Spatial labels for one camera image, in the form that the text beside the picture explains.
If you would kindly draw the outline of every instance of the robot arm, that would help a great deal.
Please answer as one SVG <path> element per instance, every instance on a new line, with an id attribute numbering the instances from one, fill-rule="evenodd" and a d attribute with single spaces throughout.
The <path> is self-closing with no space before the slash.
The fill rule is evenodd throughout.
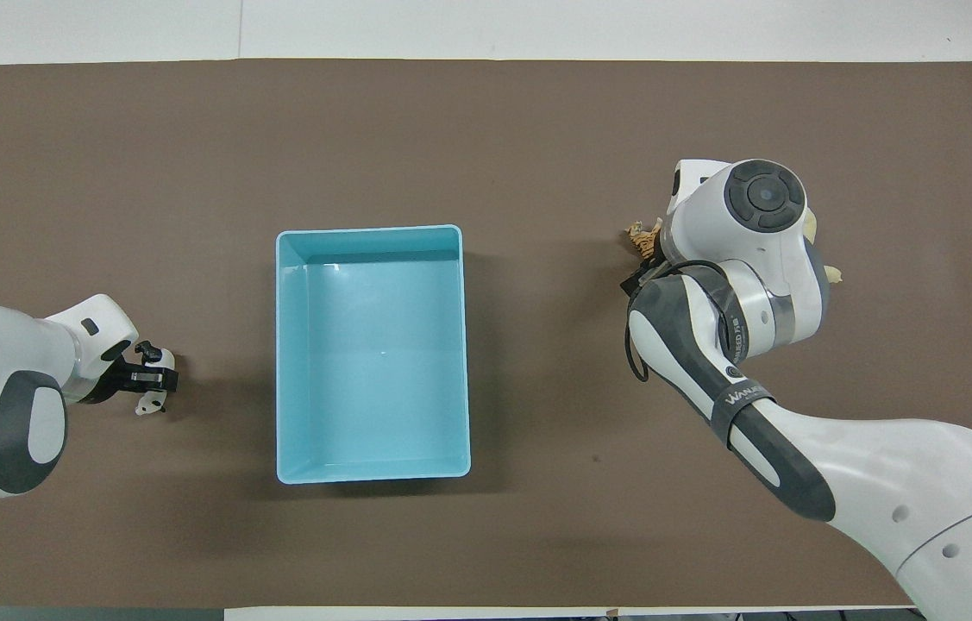
<path id="1" fill-rule="evenodd" d="M 162 408 L 178 382 L 174 357 L 143 342 L 142 365 L 131 365 L 122 351 L 135 339 L 137 329 L 104 295 L 47 319 L 0 307 L 0 498 L 32 490 L 52 472 L 67 437 L 65 401 L 94 404 L 132 390 Z"/>
<path id="2" fill-rule="evenodd" d="M 689 172 L 691 164 L 682 162 L 679 170 Z M 710 174 L 695 191 L 679 187 L 675 193 L 662 233 L 662 252 L 675 260 L 648 265 L 636 279 L 628 309 L 636 351 L 790 510 L 827 522 L 867 548 L 928 618 L 972 618 L 972 431 L 926 420 L 801 416 L 743 376 L 739 361 L 814 333 L 827 285 L 798 228 L 806 207 L 800 182 L 764 160 L 723 164 L 718 172 L 711 172 L 713 164 L 722 162 L 699 163 Z M 729 181 L 744 168 L 744 184 Z M 738 187 L 749 199 L 751 180 L 767 174 L 786 185 L 774 190 L 784 204 L 736 213 L 727 196 Z M 712 181 L 717 185 L 701 193 Z M 789 197 L 798 198 L 801 209 L 785 228 L 756 231 L 743 224 L 794 211 Z M 718 235 L 721 225 L 712 223 L 723 216 L 730 232 Z M 737 235 L 746 252 L 726 242 Z M 692 245 L 683 248 L 674 239 Z M 758 263 L 761 254 L 781 260 Z M 816 282 L 799 279 L 805 270 L 817 274 Z M 774 302 L 779 296 L 770 283 L 794 300 L 786 310 Z M 805 313 L 812 304 L 817 310 Z"/>

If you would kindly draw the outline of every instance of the brown table surface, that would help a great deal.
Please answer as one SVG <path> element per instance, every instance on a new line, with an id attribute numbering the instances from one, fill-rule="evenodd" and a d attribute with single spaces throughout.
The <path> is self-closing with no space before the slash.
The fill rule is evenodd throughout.
<path id="1" fill-rule="evenodd" d="M 620 231 L 686 157 L 790 166 L 845 275 L 747 373 L 972 427 L 972 64 L 0 66 L 0 304 L 109 293 L 182 373 L 163 416 L 71 408 L 0 500 L 0 605 L 906 604 L 631 377 Z M 465 235 L 473 471 L 278 483 L 275 236 L 430 223 Z"/>

